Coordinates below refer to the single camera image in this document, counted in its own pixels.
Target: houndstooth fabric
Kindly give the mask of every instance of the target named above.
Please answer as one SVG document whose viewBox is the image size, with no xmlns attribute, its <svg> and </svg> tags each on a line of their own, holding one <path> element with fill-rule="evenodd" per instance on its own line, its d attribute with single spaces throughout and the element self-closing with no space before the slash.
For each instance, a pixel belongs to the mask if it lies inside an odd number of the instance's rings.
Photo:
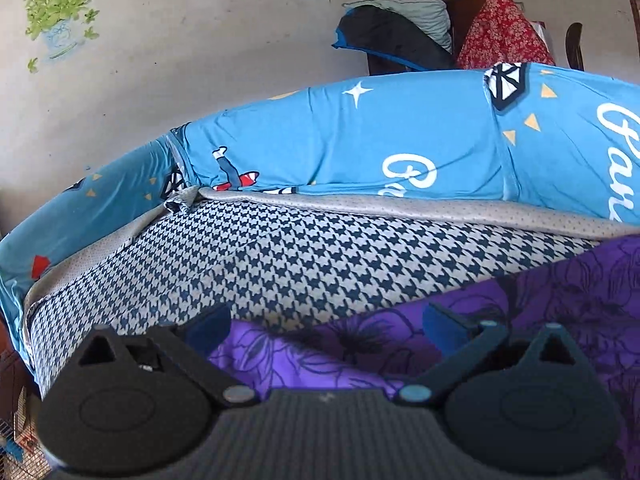
<svg viewBox="0 0 640 480">
<path fill-rule="evenodd" d="M 232 317 L 291 330 L 423 298 L 582 253 L 596 242 L 445 222 L 206 202 L 151 226 L 36 304 L 29 321 L 42 393 L 94 324 L 120 334 Z"/>
</svg>

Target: wooden chair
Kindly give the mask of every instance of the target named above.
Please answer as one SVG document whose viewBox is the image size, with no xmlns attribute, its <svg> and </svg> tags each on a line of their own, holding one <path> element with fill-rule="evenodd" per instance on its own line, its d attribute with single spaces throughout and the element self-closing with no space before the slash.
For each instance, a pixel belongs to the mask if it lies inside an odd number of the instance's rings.
<svg viewBox="0 0 640 480">
<path fill-rule="evenodd" d="M 582 62 L 582 51 L 580 50 L 580 37 L 582 35 L 582 24 L 572 23 L 566 30 L 566 38 L 564 46 L 566 48 L 566 59 L 569 66 L 574 70 L 582 70 L 584 72 L 584 63 Z"/>
</svg>

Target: purple floral fabric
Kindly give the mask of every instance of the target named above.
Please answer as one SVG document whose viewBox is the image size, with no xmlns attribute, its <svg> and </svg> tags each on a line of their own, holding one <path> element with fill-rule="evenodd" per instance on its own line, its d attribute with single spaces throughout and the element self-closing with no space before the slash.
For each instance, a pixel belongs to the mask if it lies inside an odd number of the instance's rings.
<svg viewBox="0 0 640 480">
<path fill-rule="evenodd" d="M 616 478 L 640 479 L 640 237 L 599 245 L 570 260 L 475 283 L 429 301 L 473 319 L 535 331 L 559 322 L 589 357 L 623 416 L 607 457 Z M 242 321 L 210 362 L 254 387 L 380 387 L 393 394 L 441 355 L 424 336 L 426 300 L 285 335 Z"/>
</svg>

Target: cartoon print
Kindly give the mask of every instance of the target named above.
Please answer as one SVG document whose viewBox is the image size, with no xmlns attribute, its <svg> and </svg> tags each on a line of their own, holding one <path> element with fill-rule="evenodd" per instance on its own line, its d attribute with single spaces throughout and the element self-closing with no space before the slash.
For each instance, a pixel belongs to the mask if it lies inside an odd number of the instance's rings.
<svg viewBox="0 0 640 480">
<path fill-rule="evenodd" d="M 76 190 L 76 189 L 80 189 L 82 187 L 82 183 L 84 182 L 84 178 L 85 177 L 82 177 L 75 184 L 73 184 L 72 186 L 67 187 L 65 189 L 65 191 L 73 191 L 73 190 Z"/>
<path fill-rule="evenodd" d="M 263 191 L 270 195 L 295 195 L 298 193 L 298 186 L 284 187 L 282 189 L 267 189 Z"/>
<path fill-rule="evenodd" d="M 241 187 L 252 186 L 257 182 L 260 173 L 257 171 L 249 171 L 239 174 L 234 165 L 226 158 L 225 153 L 226 146 L 220 146 L 212 153 L 220 169 L 226 173 L 226 177 L 228 178 L 228 181 L 224 184 L 214 186 L 214 191 L 238 191 Z"/>
<path fill-rule="evenodd" d="M 162 200 L 167 200 L 174 192 L 180 191 L 181 189 L 186 189 L 187 183 L 184 181 L 184 177 L 182 176 L 182 172 L 178 166 L 174 166 L 171 168 L 170 173 L 164 179 L 164 184 L 162 184 L 162 193 L 160 194 L 160 198 Z"/>
<path fill-rule="evenodd" d="M 498 63 L 484 73 L 491 101 L 499 112 L 507 109 L 527 91 L 527 63 Z"/>
</svg>

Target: red floral cloth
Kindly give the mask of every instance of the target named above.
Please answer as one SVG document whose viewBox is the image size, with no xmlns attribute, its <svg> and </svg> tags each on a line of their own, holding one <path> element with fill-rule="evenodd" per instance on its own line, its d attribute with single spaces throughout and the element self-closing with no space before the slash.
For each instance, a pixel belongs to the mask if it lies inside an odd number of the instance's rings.
<svg viewBox="0 0 640 480">
<path fill-rule="evenodd" d="M 498 62 L 555 65 L 545 42 L 513 0 L 486 0 L 466 35 L 460 68 L 489 68 Z"/>
</svg>

